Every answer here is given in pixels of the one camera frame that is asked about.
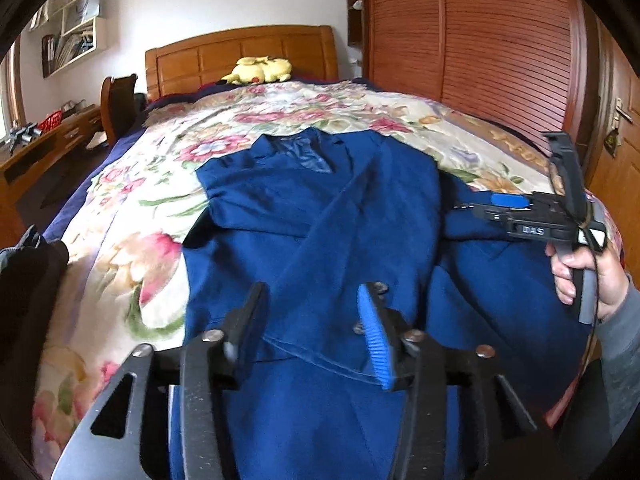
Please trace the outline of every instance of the red basket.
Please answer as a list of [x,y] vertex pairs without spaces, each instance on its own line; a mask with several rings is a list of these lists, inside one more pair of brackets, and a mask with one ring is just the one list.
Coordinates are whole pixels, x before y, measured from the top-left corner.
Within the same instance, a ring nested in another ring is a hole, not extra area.
[[49,114],[44,121],[38,124],[38,129],[42,131],[42,133],[48,132],[49,130],[53,130],[56,126],[60,126],[62,122],[62,110],[56,110],[52,114]]

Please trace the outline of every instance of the stuffed animal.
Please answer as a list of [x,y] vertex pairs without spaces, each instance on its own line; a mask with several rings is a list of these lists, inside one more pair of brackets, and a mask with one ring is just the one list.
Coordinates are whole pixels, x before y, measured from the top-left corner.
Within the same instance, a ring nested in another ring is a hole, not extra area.
[[225,75],[220,83],[260,84],[284,82],[291,78],[291,63],[287,59],[265,57],[241,57],[231,74]]

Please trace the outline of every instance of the blue jacket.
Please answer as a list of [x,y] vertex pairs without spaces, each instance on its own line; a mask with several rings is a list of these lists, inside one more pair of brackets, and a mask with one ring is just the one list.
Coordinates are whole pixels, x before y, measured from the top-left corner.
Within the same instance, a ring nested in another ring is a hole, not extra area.
[[[441,344],[497,349],[508,378],[546,410],[575,377],[587,331],[554,291],[541,244],[475,219],[472,191],[433,159],[372,130],[261,136],[197,171],[208,209],[184,241],[186,340],[270,286],[258,362],[226,394],[242,480],[386,479],[404,393],[376,381],[356,289],[388,284],[388,306]],[[473,199],[487,198],[474,194]],[[460,475],[450,389],[446,469]],[[172,471],[178,466],[174,421]]]

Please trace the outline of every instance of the wooden desk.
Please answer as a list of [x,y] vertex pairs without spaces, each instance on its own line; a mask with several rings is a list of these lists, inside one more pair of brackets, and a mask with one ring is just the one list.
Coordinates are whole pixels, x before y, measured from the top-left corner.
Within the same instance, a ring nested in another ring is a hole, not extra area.
[[13,156],[9,156],[7,145],[0,148],[0,248],[14,245],[26,230],[15,206],[17,200],[45,171],[100,129],[100,107],[91,105],[17,148]]

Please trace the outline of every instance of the human hand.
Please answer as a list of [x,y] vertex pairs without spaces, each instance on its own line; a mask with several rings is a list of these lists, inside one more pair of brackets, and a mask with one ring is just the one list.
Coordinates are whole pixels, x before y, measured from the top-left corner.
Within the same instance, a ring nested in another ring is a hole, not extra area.
[[[594,269],[593,256],[587,247],[581,247],[562,259],[556,254],[556,248],[547,243],[547,256],[551,256],[551,273],[556,282],[556,294],[564,304],[571,305],[575,298],[575,285],[571,280],[570,269]],[[607,246],[598,260],[598,319],[606,320],[622,304],[629,288],[629,280],[620,264],[617,254]]]

